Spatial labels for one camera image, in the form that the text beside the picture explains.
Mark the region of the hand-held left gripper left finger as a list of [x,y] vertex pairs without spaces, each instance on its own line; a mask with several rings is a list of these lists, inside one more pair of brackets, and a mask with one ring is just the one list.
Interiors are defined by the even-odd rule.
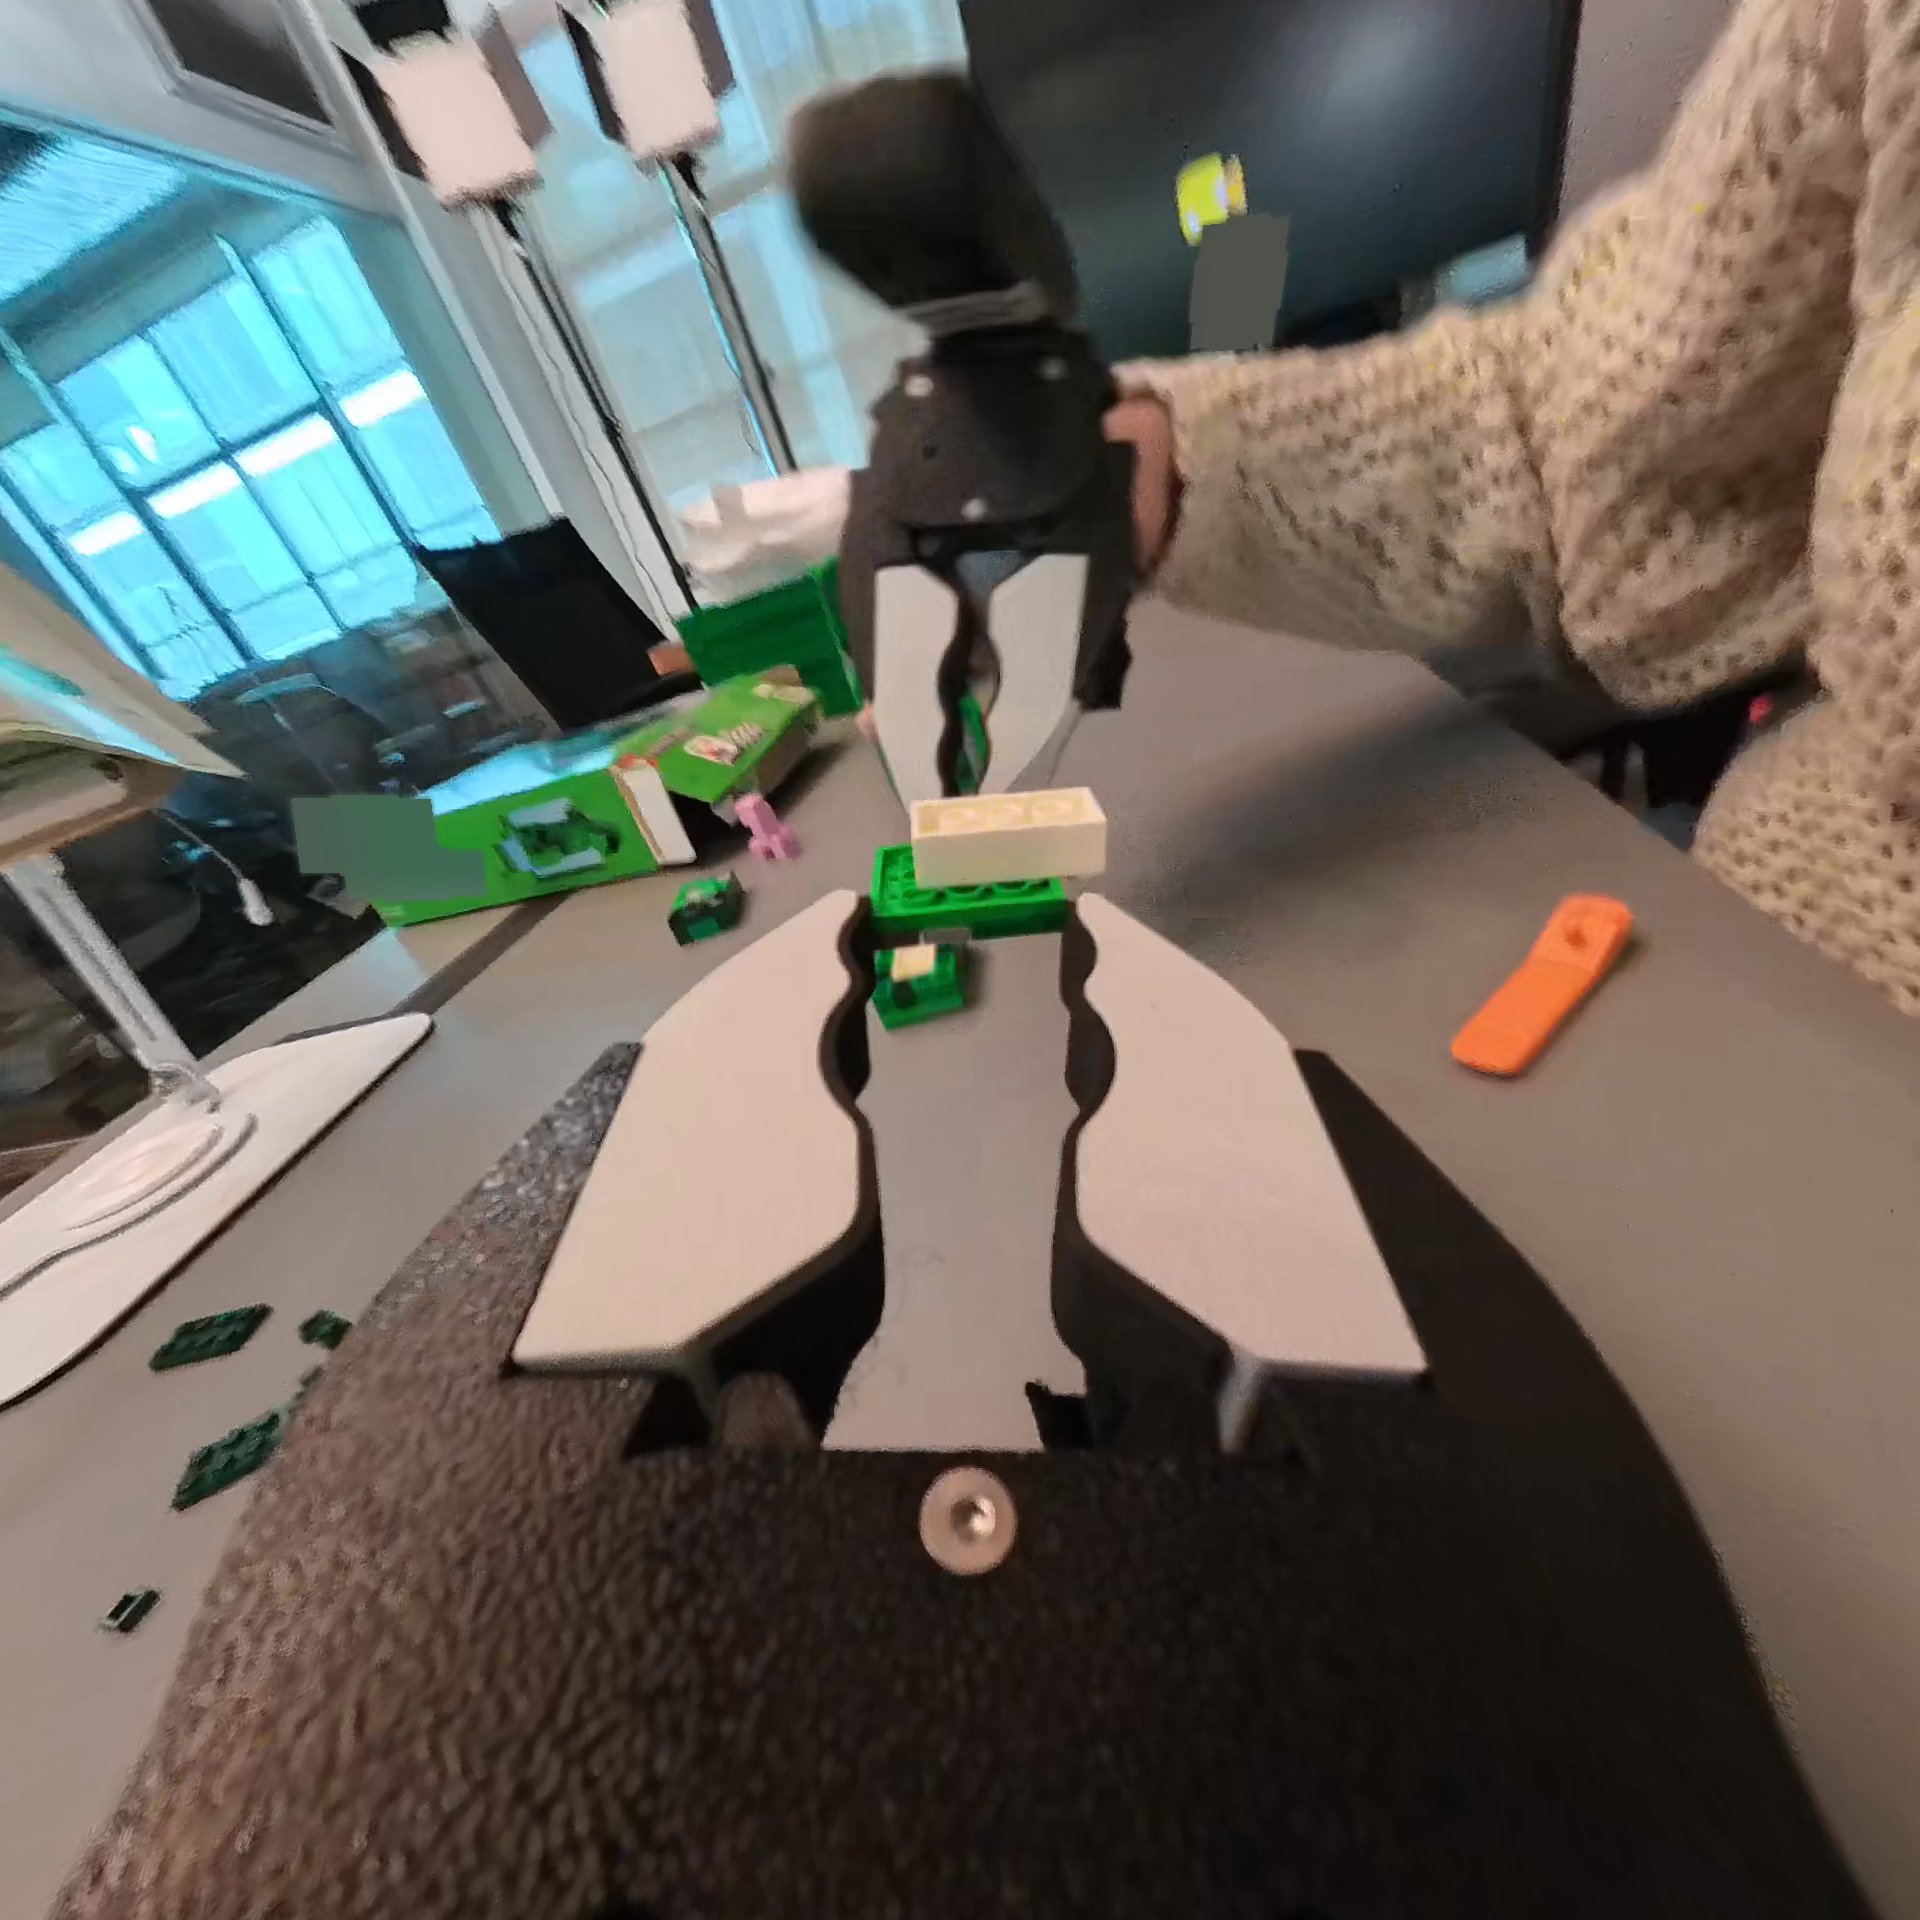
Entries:
[[512,1345],[529,1377],[781,1377],[834,1411],[883,1309],[871,906],[826,894],[646,1034]]

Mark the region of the person's right hand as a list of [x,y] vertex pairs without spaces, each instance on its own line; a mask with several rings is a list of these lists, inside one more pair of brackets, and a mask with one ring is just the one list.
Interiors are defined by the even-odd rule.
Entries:
[[1185,515],[1185,456],[1162,395],[1122,395],[1104,416],[1104,434],[1134,452],[1131,515],[1139,578],[1152,584],[1175,547]]

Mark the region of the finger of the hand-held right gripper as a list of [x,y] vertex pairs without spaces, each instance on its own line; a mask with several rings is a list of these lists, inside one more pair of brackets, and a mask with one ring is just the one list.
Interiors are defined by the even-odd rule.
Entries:
[[1081,704],[1075,678],[1088,596],[1086,556],[1041,556],[989,596],[989,644],[997,688],[985,710],[985,795],[1042,786],[1065,750]]
[[961,794],[961,702],[970,613],[923,568],[886,568],[874,584],[871,720],[902,803]]

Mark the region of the opened green lego box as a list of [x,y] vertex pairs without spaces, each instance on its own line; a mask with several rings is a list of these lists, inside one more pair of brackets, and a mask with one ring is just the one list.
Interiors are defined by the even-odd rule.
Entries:
[[738,677],[686,709],[650,761],[678,801],[722,809],[745,794],[774,797],[814,754],[824,720],[808,683]]

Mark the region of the dark green lego plate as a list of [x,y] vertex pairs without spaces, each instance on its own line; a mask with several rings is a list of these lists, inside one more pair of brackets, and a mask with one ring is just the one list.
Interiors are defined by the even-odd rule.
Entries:
[[203,1317],[187,1318],[175,1328],[173,1336],[159,1345],[149,1357],[157,1374],[169,1374],[190,1364],[230,1357],[241,1354],[251,1338],[271,1321],[273,1308],[254,1302],[248,1308],[232,1308]]

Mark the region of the scattered dark green lego pieces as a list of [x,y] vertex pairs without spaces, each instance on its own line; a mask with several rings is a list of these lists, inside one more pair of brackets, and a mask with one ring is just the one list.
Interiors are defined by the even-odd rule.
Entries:
[[[296,1336],[303,1346],[327,1357],[339,1352],[351,1330],[353,1318],[335,1309],[315,1309],[301,1321]],[[225,1430],[222,1436],[208,1441],[203,1448],[197,1448],[187,1456],[177,1480],[177,1489],[169,1501],[173,1512],[186,1513],[187,1509],[226,1492],[237,1483],[250,1480],[254,1472],[266,1467],[271,1458],[279,1451],[296,1414],[301,1412],[301,1405],[313,1393],[322,1374],[322,1362],[304,1368],[293,1393],[281,1404]],[[98,1620],[98,1633],[109,1635],[111,1638],[127,1638],[135,1635],[159,1606],[161,1589],[131,1589],[121,1593],[113,1609]]]

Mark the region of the black light stand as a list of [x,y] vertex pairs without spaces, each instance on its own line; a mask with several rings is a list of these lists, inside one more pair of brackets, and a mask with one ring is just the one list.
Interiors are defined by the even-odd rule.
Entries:
[[696,153],[686,150],[665,161],[663,181],[678,204],[680,224],[696,256],[705,294],[762,458],[774,474],[794,474],[801,465],[781,412],[776,385],[753,337],[753,324],[738,298],[728,253],[718,241]]
[[662,634],[673,634],[688,610],[688,577],[658,518],[654,496],[629,443],[613,398],[574,328],[536,246],[522,232],[519,211],[498,200],[471,224],[482,241],[514,328],[539,368],[549,406],[560,418],[571,460],[583,467],[602,515],[637,578],[637,596]]

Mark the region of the large black wall screen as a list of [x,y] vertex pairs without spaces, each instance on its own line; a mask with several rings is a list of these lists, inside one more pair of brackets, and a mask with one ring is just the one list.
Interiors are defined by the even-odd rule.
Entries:
[[1411,315],[1561,201],[1579,4],[971,3],[971,80],[1059,218],[1113,363],[1192,352],[1193,267],[1262,224],[1256,347]]

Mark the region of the open lego instruction booklet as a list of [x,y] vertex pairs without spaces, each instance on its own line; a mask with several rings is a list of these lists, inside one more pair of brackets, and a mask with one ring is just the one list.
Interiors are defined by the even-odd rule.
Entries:
[[157,811],[193,777],[243,770],[190,709],[5,568],[3,860],[58,853]]

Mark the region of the cream knit sweater person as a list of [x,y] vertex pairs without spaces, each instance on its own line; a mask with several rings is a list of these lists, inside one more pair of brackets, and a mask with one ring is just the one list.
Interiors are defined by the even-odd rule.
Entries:
[[1525,307],[1560,626],[1629,709],[1809,706],[1697,857],[1915,1014],[1915,4],[1741,4]]

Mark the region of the black monitor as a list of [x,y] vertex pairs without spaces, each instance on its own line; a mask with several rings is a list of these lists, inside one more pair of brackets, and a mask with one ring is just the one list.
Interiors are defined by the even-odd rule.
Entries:
[[562,732],[702,683],[568,518],[490,545],[409,545],[409,556]]

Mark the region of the book stand with white base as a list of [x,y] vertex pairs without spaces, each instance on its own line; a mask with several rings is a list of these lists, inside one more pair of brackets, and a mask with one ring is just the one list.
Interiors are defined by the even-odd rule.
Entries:
[[127,1323],[429,1040],[431,1014],[385,1014],[207,1067],[167,1025],[56,854],[7,888],[80,974],[151,1082],[120,1134],[53,1169],[3,1227],[3,1405],[42,1393]]

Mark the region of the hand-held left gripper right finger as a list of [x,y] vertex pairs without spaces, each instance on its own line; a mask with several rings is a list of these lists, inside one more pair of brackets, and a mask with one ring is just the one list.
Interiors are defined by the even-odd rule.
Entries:
[[1103,1450],[1250,1444],[1266,1389],[1418,1385],[1424,1345],[1294,1048],[1099,894],[1063,928],[1055,1325]]

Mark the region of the white softbox light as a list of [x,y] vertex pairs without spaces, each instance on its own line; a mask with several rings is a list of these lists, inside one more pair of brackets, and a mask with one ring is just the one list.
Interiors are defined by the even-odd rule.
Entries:
[[402,41],[373,60],[395,164],[443,209],[512,201],[539,184],[553,130],[498,12],[473,32]]
[[734,67],[710,3],[576,4],[568,32],[600,128],[640,163],[715,145]]

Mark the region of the green lego assembly white brick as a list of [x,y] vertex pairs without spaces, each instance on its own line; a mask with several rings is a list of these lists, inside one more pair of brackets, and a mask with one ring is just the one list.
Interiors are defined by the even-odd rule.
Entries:
[[933,928],[917,942],[874,950],[871,1011],[888,1034],[959,1017],[971,1000],[971,940],[965,928]]

